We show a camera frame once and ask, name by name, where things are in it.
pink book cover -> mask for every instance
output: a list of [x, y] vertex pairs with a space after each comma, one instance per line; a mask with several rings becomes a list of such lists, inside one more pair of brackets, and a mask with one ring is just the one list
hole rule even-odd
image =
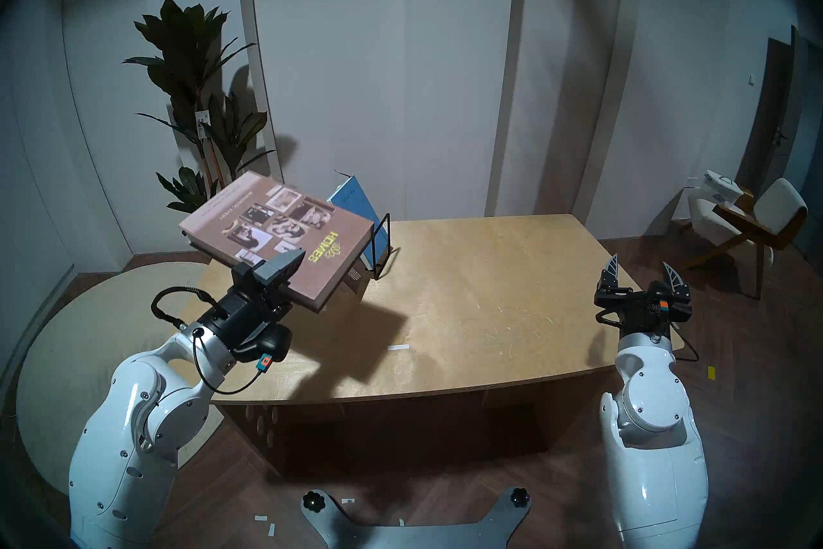
[[306, 251], [283, 290], [319, 312], [371, 239], [372, 222], [320, 197], [247, 172], [179, 225], [192, 245], [225, 265], [255, 265], [279, 252]]

blue book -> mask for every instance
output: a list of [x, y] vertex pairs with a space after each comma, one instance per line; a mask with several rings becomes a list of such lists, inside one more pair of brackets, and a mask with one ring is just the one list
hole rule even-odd
[[[360, 183], [357, 182], [357, 177], [349, 177], [326, 201], [344, 210], [353, 212], [356, 215], [370, 219], [372, 223], [375, 224], [375, 230], [380, 224], [380, 219], [377, 218], [375, 209], [366, 197], [366, 193], [363, 192], [363, 188], [360, 187]], [[375, 257], [378, 261], [380, 257], [383, 256], [383, 252], [385, 252], [387, 246], [388, 234], [385, 228], [380, 228], [375, 236]], [[371, 242], [369, 241], [369, 243], [366, 244], [366, 249], [363, 250], [362, 256], [369, 267], [374, 270], [375, 263], [371, 255]]]

black cable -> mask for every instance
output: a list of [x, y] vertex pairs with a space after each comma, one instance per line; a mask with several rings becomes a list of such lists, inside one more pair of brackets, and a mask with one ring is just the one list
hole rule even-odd
[[[199, 338], [200, 339], [200, 345], [203, 347], [203, 349], [206, 349], [206, 346], [203, 345], [203, 337], [194, 337], [194, 338]], [[200, 370], [200, 364], [197, 362], [197, 346], [194, 343], [194, 338], [192, 339], [192, 357], [194, 358], [194, 366], [197, 368], [197, 373], [200, 374], [200, 378], [203, 381], [203, 383], [205, 383], [206, 387], [208, 387], [210, 390], [212, 390], [212, 392], [214, 392], [215, 394], [223, 394], [224, 396], [229, 396], [231, 394], [239, 394], [244, 389], [248, 389], [249, 387], [251, 387], [251, 384], [258, 379], [258, 376], [260, 374], [263, 373], [263, 370], [258, 370], [257, 374], [254, 375], [254, 378], [251, 379], [248, 383], [246, 383], [246, 385], [244, 385], [240, 389], [235, 389], [233, 392], [221, 392], [219, 389], [212, 387], [209, 384], [209, 382], [206, 380], [206, 377], [203, 376], [203, 371]]]
[[186, 323], [181, 318], [177, 318], [176, 316], [172, 316], [171, 314], [166, 314], [163, 310], [161, 310], [157, 304], [160, 303], [160, 300], [167, 295], [172, 294], [173, 292], [188, 292], [193, 295], [197, 295], [197, 298], [203, 301], [203, 303], [208, 303], [212, 308], [214, 308], [219, 314], [221, 314], [221, 318], [229, 318], [229, 313], [226, 312], [220, 304], [217, 303], [205, 290], [201, 290], [197, 287], [188, 287], [188, 286], [171, 286], [167, 287], [165, 290], [162, 290], [153, 301], [151, 301], [151, 313], [154, 314], [157, 318], [161, 321], [167, 321], [171, 323], [179, 330], [184, 330], [186, 328]]
[[[182, 319], [177, 318], [176, 316], [172, 316], [171, 314], [166, 314], [166, 312], [164, 312], [163, 310], [161, 310], [157, 306], [157, 304], [160, 302], [160, 299], [162, 299], [164, 296], [172, 294], [173, 292], [189, 292], [193, 295], [197, 295], [197, 298], [200, 299], [201, 301], [203, 301], [203, 303], [208, 303], [210, 306], [212, 306], [212, 308], [214, 308], [215, 311], [218, 312], [218, 314], [220, 314], [221, 318], [229, 318], [229, 313], [226, 312], [220, 306], [220, 304], [218, 304], [217, 301], [214, 300], [212, 295], [210, 295], [205, 290], [201, 290], [200, 288], [189, 287], [189, 286], [171, 286], [171, 287], [167, 287], [165, 290], [162, 290], [154, 298], [153, 301], [151, 301], [151, 313], [154, 314], [157, 318], [159, 318], [163, 321], [167, 321], [168, 323], [171, 323], [172, 325], [174, 325], [177, 329], [179, 329], [181, 331], [186, 328], [186, 323], [184, 323], [184, 321]], [[223, 394], [224, 396], [227, 396], [229, 394], [238, 394], [238, 393], [242, 392], [244, 389], [248, 389], [251, 386], [251, 384], [258, 379], [258, 376], [263, 373], [262, 370], [258, 370], [258, 372], [257, 372], [257, 374], [255, 374], [254, 378], [251, 379], [248, 383], [246, 383], [246, 385], [244, 385], [240, 389], [235, 389], [233, 392], [221, 392], [219, 389], [212, 387], [210, 385], [210, 383], [206, 380], [206, 377], [203, 376], [203, 371], [200, 369], [200, 363], [197, 361], [197, 344], [195, 342], [195, 339], [197, 339], [197, 338], [200, 339], [200, 345], [203, 347], [203, 349], [206, 349], [206, 346], [203, 344], [203, 337], [194, 337], [194, 336], [192, 336], [192, 358], [194, 358], [194, 366], [197, 368], [197, 373], [200, 374], [200, 379], [203, 381], [203, 383], [206, 384], [206, 387], [208, 387], [210, 390], [212, 390], [212, 392], [214, 392], [215, 394]]]
[[693, 359], [683, 359], [683, 358], [680, 358], [680, 356], [675, 356], [674, 357], [675, 361], [685, 361], [686, 363], [696, 363], [697, 361], [699, 361], [701, 359], [701, 355], [697, 353], [697, 350], [695, 349], [695, 347], [685, 339], [685, 337], [681, 333], [680, 329], [675, 324], [672, 324], [672, 327], [674, 327], [674, 331], [677, 332], [678, 335], [680, 335], [680, 338], [683, 339], [683, 342], [686, 345], [689, 346], [689, 349], [695, 355], [695, 358], [693, 358]]
[[607, 314], [614, 314], [616, 310], [614, 309], [604, 309], [602, 312], [598, 312], [598, 315], [594, 317], [599, 324], [603, 325], [611, 325], [612, 327], [623, 327], [623, 324], [618, 323], [617, 321], [611, 321], [611, 319], [603, 318]]

white cushion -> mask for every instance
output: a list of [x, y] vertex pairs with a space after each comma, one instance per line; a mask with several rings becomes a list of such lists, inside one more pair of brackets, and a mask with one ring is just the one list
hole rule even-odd
[[806, 203], [783, 177], [772, 183], [755, 204], [755, 218], [778, 234]]
[[[704, 239], [708, 239], [713, 245], [721, 245], [740, 234], [740, 230], [735, 228], [723, 217], [714, 213], [715, 204], [716, 202], [705, 199], [704, 195], [699, 191], [689, 195], [691, 226], [697, 234]], [[729, 203], [726, 203], [725, 206], [738, 214], [745, 214], [737, 206]], [[729, 250], [728, 253], [735, 261], [747, 267], [756, 265], [757, 245], [752, 241], [744, 241]], [[766, 246], [764, 256], [764, 266], [771, 267], [774, 261], [774, 255], [769, 246]]]

chair backrest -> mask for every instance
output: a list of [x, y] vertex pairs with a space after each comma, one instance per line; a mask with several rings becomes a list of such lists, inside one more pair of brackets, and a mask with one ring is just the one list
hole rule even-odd
[[[754, 213], [760, 224], [765, 225], [775, 234], [780, 234], [783, 230], [790, 230], [787, 227], [789, 221], [792, 219], [798, 221], [798, 213], [801, 216], [799, 224], [802, 224], [806, 218], [807, 207], [794, 186], [781, 177], [772, 183], [763, 196], [757, 200]], [[800, 230], [799, 225], [794, 230], [794, 234], [797, 230]]]

